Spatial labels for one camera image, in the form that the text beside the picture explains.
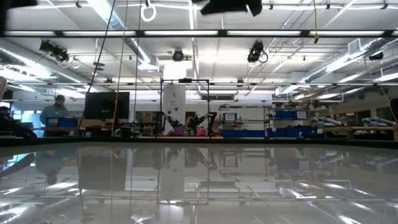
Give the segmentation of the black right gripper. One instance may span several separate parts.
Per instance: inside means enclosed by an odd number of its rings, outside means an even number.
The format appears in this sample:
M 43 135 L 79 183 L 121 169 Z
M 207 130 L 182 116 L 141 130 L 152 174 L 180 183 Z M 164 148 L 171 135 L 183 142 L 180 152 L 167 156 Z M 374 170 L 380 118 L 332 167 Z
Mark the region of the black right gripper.
M 261 0 L 209 0 L 200 10 L 202 15 L 226 12 L 248 12 L 255 17 L 262 12 Z

